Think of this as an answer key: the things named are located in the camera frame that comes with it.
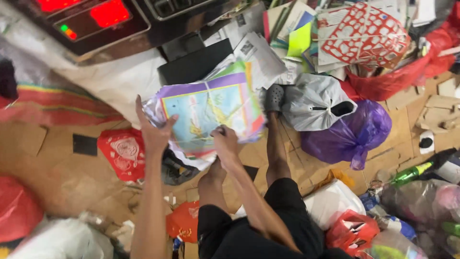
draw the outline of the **cardboard floor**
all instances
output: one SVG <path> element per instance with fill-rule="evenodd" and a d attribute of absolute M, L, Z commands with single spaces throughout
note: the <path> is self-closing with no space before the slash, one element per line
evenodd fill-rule
<path fill-rule="evenodd" d="M 428 79 L 425 95 L 399 110 L 389 111 L 393 127 L 386 141 L 368 153 L 365 169 L 353 171 L 350 163 L 329 165 L 307 155 L 300 148 L 299 133 L 281 121 L 280 130 L 293 179 L 302 195 L 325 178 L 329 169 L 342 169 L 355 181 L 352 188 L 362 194 L 381 169 L 397 171 L 416 165 L 432 155 L 420 155 L 418 139 L 422 130 L 415 127 L 429 95 L 436 94 L 437 85 L 448 80 L 446 72 Z M 112 122 L 91 127 L 42 128 L 18 122 L 0 124 L 0 174 L 17 176 L 38 196 L 46 212 L 51 215 L 76 217 L 81 211 L 90 210 L 107 216 L 120 225 L 133 220 L 136 213 L 139 188 L 127 187 L 118 180 L 115 172 L 100 151 L 97 156 L 73 153 L 72 134 L 98 137 L 105 129 L 129 127 L 126 121 Z M 460 146 L 460 129 L 435 136 L 435 151 Z M 240 152 L 244 165 L 259 168 L 254 183 L 261 194 L 267 190 L 265 173 L 268 167 L 266 138 L 247 144 Z M 198 199 L 197 187 L 201 172 L 194 179 L 180 186 L 166 186 L 164 195 L 176 197 L 180 204 L 187 199 Z M 224 196 L 232 212 L 241 206 L 229 178 L 224 182 Z"/>

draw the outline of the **bottle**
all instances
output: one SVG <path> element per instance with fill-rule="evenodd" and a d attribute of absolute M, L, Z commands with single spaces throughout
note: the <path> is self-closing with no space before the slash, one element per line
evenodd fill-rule
<path fill-rule="evenodd" d="M 391 184 L 396 186 L 401 186 L 407 184 L 419 177 L 423 172 L 425 172 L 428 168 L 430 168 L 434 163 L 428 162 L 417 166 L 409 167 L 408 169 L 402 170 L 401 172 L 397 173 Z"/>

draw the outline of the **black shorts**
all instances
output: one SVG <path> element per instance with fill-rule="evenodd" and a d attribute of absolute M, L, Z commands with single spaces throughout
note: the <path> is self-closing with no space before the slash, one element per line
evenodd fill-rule
<path fill-rule="evenodd" d="M 280 216 L 291 232 L 297 247 L 305 254 L 320 255 L 324 249 L 324 233 L 308 212 L 297 183 L 281 178 L 272 183 L 265 200 Z M 198 252 L 200 259 L 211 258 L 228 230 L 247 224 L 246 217 L 232 221 L 231 217 L 215 205 L 204 205 L 198 212 Z"/>

